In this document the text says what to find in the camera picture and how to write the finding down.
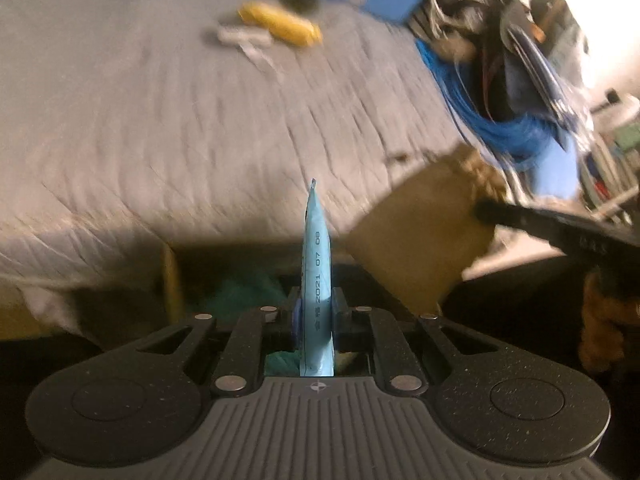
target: bed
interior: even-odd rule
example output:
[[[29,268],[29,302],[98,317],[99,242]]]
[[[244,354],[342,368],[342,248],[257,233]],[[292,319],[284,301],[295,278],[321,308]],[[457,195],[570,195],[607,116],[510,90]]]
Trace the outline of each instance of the bed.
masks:
[[[339,237],[461,140],[401,25],[322,1],[324,43],[215,41],[247,0],[0,0],[0,276],[101,286],[165,244],[300,240],[312,178]]]

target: yellow packet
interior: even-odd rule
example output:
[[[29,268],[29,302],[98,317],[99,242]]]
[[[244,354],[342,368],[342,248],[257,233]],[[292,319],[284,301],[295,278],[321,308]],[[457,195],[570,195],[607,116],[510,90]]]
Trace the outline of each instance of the yellow packet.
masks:
[[[248,2],[238,10],[248,25],[260,25],[271,34],[297,46],[322,43],[322,32],[315,23],[286,10],[260,2]]]

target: teal plastic bag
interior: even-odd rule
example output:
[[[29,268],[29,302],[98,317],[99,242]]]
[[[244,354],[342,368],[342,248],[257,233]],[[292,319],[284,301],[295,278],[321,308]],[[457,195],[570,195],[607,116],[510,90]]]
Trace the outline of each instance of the teal plastic bag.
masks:
[[[302,249],[302,334],[300,376],[334,374],[334,340],[331,315],[331,247],[322,206],[311,181],[306,203]]]

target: coiled blue cable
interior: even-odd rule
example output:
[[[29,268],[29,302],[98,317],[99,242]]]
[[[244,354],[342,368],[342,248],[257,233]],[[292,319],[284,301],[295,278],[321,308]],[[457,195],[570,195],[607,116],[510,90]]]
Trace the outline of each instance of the coiled blue cable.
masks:
[[[463,138],[466,135],[456,121],[455,113],[492,150],[513,157],[513,166],[523,171],[535,164],[548,144],[558,136],[555,123],[524,114],[513,121],[496,123],[482,117],[475,109],[464,85],[462,70],[468,67],[441,61],[421,40],[417,41],[423,61],[440,87],[451,117]]]

